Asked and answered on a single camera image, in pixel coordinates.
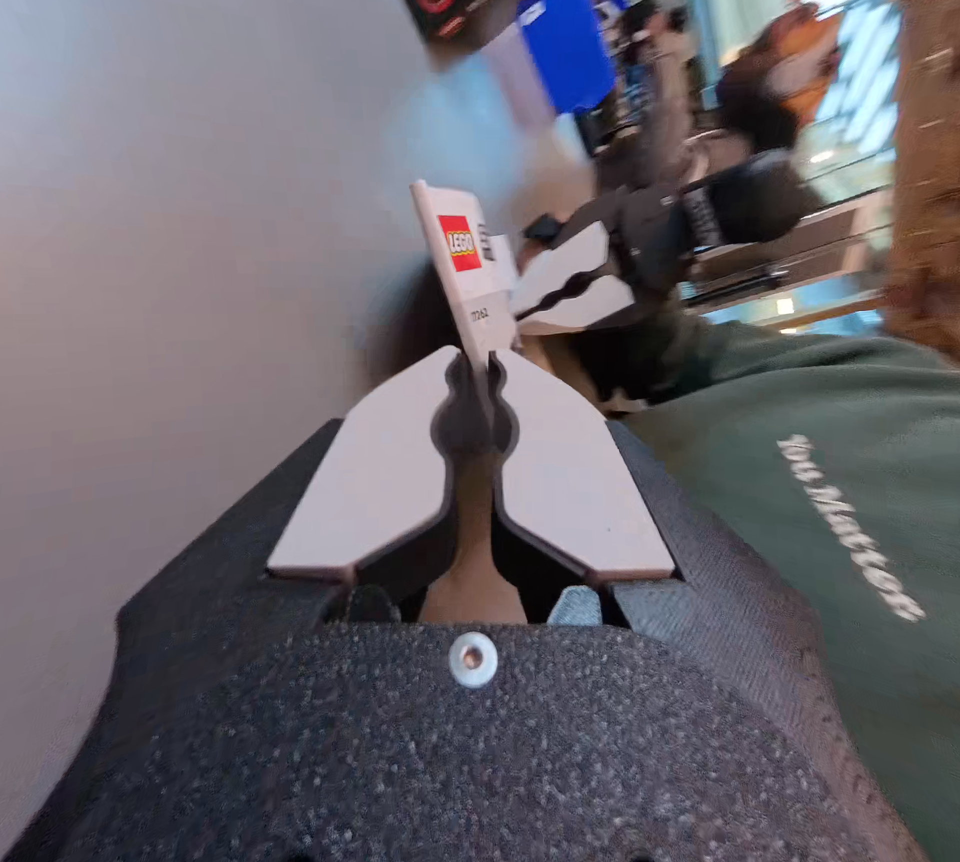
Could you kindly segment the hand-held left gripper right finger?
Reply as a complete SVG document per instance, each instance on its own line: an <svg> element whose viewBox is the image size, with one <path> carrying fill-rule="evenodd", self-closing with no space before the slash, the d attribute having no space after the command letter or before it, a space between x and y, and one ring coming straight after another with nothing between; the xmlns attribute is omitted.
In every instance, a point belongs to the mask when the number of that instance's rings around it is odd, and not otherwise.
<svg viewBox="0 0 960 862"><path fill-rule="evenodd" d="M673 575L674 558L602 412L516 352L493 351L487 365L501 454L494 506L508 531L585 583Z"/></svg>

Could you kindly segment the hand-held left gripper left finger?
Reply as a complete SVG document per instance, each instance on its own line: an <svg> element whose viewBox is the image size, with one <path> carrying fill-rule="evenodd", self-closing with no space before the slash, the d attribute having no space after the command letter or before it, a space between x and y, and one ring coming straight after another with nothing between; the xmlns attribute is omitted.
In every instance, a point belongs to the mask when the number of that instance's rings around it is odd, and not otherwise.
<svg viewBox="0 0 960 862"><path fill-rule="evenodd" d="M278 578L411 584L387 559L452 514L443 413L473 380L445 345L365 395L342 420L266 569Z"/></svg>

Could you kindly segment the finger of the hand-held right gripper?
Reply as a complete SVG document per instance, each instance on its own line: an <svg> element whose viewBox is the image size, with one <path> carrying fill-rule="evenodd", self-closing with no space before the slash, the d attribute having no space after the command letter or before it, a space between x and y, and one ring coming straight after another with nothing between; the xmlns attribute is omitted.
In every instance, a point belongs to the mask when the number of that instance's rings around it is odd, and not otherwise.
<svg viewBox="0 0 960 862"><path fill-rule="evenodd" d="M557 247L534 256L515 284L517 305L540 305L564 290L571 280L603 268L609 257L608 229L603 221L578 229Z"/></svg>
<svg viewBox="0 0 960 862"><path fill-rule="evenodd" d="M564 297L532 315L518 317L517 329L521 337L577 334L634 303L634 291L628 284L614 275L603 275L591 281L580 294Z"/></svg>

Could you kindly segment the white card with red label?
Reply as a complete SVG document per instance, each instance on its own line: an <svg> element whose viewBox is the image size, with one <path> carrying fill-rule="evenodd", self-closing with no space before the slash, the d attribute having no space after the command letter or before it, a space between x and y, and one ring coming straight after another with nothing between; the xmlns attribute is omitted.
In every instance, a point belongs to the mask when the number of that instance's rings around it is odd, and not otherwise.
<svg viewBox="0 0 960 862"><path fill-rule="evenodd" d="M477 374L491 352L510 350L518 338L510 295L516 266L505 236L491 236L478 198L470 192L411 186L414 209L462 349Z"/></svg>

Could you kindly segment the blue plastic bin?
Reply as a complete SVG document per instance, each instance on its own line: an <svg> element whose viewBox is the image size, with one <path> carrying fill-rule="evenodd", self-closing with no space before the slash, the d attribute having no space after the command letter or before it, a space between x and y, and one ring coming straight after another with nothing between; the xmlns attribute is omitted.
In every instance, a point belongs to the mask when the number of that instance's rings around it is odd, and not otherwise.
<svg viewBox="0 0 960 862"><path fill-rule="evenodd" d="M591 111L615 90L593 0L519 0L516 21L558 115Z"/></svg>

